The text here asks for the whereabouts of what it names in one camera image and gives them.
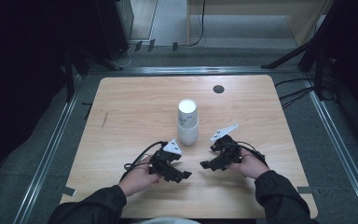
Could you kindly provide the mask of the person's light grey clothing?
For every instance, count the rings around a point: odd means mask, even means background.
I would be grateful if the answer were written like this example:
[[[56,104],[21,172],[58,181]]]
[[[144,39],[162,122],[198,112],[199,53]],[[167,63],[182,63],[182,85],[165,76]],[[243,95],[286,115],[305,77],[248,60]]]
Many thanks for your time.
[[[198,221],[180,218],[180,217],[156,217],[143,221],[137,221],[133,224],[200,224]]]

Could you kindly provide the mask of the light wooden furniture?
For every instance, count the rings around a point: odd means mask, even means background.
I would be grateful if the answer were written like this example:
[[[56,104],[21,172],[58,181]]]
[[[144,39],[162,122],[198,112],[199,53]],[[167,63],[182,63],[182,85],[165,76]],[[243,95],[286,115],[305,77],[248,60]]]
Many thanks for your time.
[[[315,25],[326,15],[334,0],[186,0],[187,38],[191,15],[284,16],[300,46],[308,41]]]

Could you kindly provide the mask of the black cabinet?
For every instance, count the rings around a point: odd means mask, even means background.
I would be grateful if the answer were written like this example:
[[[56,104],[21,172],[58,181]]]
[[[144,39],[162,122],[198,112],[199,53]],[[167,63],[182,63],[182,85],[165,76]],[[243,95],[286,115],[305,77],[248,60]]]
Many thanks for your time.
[[[95,0],[109,57],[116,58],[129,48],[134,15],[131,0]]]

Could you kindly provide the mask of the black metal stand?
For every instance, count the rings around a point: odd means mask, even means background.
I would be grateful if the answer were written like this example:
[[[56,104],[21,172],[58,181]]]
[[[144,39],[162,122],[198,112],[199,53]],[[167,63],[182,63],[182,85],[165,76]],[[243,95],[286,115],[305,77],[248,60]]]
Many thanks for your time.
[[[67,102],[73,99],[76,93],[73,68],[75,68],[81,75],[86,76],[90,70],[86,62],[87,59],[91,59],[92,61],[111,71],[122,70],[122,67],[119,65],[114,65],[112,61],[103,59],[84,48],[77,46],[67,47],[64,52],[64,72],[66,77]]]

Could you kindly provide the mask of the stack of white paper cups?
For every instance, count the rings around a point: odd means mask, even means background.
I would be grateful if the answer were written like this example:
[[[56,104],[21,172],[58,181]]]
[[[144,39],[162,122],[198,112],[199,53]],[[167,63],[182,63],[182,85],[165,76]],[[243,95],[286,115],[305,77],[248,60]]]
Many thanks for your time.
[[[199,134],[199,116],[197,104],[191,99],[184,99],[178,104],[177,136],[179,141],[190,146],[197,142]]]

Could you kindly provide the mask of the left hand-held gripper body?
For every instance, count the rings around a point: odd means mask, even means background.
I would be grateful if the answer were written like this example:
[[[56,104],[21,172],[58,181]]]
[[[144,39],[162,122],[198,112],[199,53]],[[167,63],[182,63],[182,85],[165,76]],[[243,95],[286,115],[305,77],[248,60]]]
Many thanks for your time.
[[[176,168],[171,166],[172,161],[178,161],[182,157],[182,150],[173,139],[163,143],[162,147],[155,152],[150,159],[149,174],[179,175]]]

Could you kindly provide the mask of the black tripod stand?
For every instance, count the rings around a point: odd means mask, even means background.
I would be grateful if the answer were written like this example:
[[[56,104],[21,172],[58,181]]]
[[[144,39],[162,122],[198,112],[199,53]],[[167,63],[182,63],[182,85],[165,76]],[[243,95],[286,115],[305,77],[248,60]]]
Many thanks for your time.
[[[324,60],[325,60],[325,46],[324,39],[328,32],[330,21],[324,18],[319,29],[315,35],[305,44],[292,50],[291,52],[283,55],[272,63],[267,63],[261,66],[262,69],[274,69],[283,63],[295,58],[299,54],[303,53],[300,63],[297,68],[301,72],[306,72],[311,69],[314,63],[316,63],[314,91],[320,100],[323,99],[323,75],[324,75]]]

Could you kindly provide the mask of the aluminium floor rail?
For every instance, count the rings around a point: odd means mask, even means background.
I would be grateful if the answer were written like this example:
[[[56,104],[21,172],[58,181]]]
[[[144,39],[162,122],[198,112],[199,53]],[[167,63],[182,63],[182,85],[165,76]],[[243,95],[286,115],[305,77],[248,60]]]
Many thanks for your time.
[[[273,69],[258,66],[168,66],[168,67],[130,67],[122,70],[93,68],[90,75],[108,77],[171,77],[171,76],[228,76],[257,75],[274,73],[297,73],[295,66],[283,66]]]
[[[75,93],[70,98],[70,100],[64,105],[59,120],[53,130],[52,136],[48,140],[48,145],[45,149],[45,152],[34,173],[32,181],[30,182],[25,192],[25,195],[21,200],[21,205],[14,218],[13,224],[26,224],[29,216],[31,215],[36,199],[48,175],[48,170],[52,164],[59,143],[61,142],[62,135],[66,129],[72,111],[75,108],[78,92],[81,86],[83,85],[83,82],[84,82],[84,77],[81,75],[76,75]]]
[[[329,138],[333,144],[335,152],[340,160],[340,163],[343,166],[345,173],[347,174],[348,179],[351,182],[352,188],[358,198],[358,167],[355,164],[347,145],[344,142],[344,138],[339,132],[335,122],[333,121],[333,117],[331,113],[328,111],[326,107],[325,101],[321,101],[316,93],[312,93],[310,95],[310,99],[312,100],[318,115],[324,124],[324,128],[326,129]]]

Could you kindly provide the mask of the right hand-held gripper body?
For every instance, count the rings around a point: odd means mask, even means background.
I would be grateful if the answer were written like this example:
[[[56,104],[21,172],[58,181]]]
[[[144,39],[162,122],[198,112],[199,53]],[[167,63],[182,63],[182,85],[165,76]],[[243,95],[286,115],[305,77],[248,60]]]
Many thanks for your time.
[[[239,163],[240,147],[228,135],[238,127],[237,123],[231,126],[217,130],[211,137],[213,144],[210,146],[211,151],[217,152],[218,156],[212,160],[212,165],[228,165],[232,162]]]

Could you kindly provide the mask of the person's left hand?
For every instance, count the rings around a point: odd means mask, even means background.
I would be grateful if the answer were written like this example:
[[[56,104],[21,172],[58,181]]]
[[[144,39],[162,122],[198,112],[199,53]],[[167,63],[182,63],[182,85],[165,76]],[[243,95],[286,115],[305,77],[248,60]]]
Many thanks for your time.
[[[156,184],[161,179],[159,174],[149,173],[150,157],[144,157],[135,168],[119,181],[118,186],[122,189],[126,197],[148,189],[151,185]]]

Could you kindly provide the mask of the person's right hand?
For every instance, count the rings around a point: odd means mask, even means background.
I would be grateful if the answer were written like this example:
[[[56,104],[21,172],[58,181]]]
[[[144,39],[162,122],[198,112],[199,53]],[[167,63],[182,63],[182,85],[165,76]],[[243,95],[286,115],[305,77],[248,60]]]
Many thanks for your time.
[[[257,179],[269,170],[266,164],[247,150],[241,151],[241,163],[233,162],[227,168],[252,179]]]

